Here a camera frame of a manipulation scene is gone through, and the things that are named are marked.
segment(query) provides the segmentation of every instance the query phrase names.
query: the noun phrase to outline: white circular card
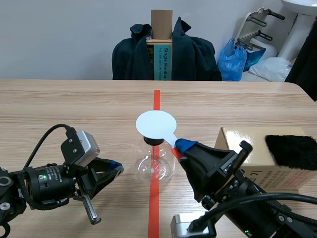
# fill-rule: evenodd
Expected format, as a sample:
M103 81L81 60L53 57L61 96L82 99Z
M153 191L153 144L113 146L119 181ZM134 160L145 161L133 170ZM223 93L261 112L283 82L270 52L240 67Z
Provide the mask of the white circular card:
M174 146L177 139L174 135L177 124L171 114L158 110L148 111L138 117L135 125L143 136L150 139L164 139Z

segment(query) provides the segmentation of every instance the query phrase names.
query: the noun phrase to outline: pedestal sink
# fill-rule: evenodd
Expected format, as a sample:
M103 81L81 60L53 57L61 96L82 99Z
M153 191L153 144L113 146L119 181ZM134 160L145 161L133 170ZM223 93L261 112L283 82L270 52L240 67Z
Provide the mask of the pedestal sink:
M297 20L279 53L279 57L294 59L303 46L317 15L317 0L281 0L284 7L298 13Z

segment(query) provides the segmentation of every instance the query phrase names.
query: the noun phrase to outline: wooden table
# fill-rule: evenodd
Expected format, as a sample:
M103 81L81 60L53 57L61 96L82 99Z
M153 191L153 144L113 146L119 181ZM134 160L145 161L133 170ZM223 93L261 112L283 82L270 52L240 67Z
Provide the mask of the wooden table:
M161 109L175 116L176 135L213 146L221 126L301 126L317 138L317 105L289 83L0 80L0 166L22 169L48 128L65 123L92 134L100 157L122 162L125 172L94 199L103 219L89 223L81 202L52 211L30 211L11 221L11 236L23 238L146 238L149 186L134 177L133 148L141 139L135 120L153 108L161 90ZM54 131L32 166L63 162L63 129ZM301 194L317 197L312 180ZM296 212L317 218L317 207L287 202ZM203 211L177 164L160 191L160 237L169 238L172 216ZM244 235L226 218L217 223L220 238Z

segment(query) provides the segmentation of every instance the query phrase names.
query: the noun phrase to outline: red strip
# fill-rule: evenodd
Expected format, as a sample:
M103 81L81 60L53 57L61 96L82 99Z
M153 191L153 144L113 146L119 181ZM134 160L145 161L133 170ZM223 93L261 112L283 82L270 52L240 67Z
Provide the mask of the red strip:
M160 110L160 90L154 90L153 110ZM159 146L154 147L151 157L150 200L149 200L149 231L148 238L159 238Z
M172 153L175 155L175 157L176 157L178 160L180 160L180 159L183 157L183 155L176 149L176 147L174 147L174 148L172 149Z

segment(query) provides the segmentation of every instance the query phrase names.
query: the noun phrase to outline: dark coat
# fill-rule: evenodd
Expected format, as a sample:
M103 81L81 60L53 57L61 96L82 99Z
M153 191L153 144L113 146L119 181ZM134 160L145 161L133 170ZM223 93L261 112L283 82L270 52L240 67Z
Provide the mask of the dark coat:
M173 32L172 80L221 81L211 42L189 37L191 27L179 17ZM113 80L153 80L146 38L150 25L130 28L130 39L121 41L112 54Z
M296 83L317 100L317 21L307 37L285 82Z

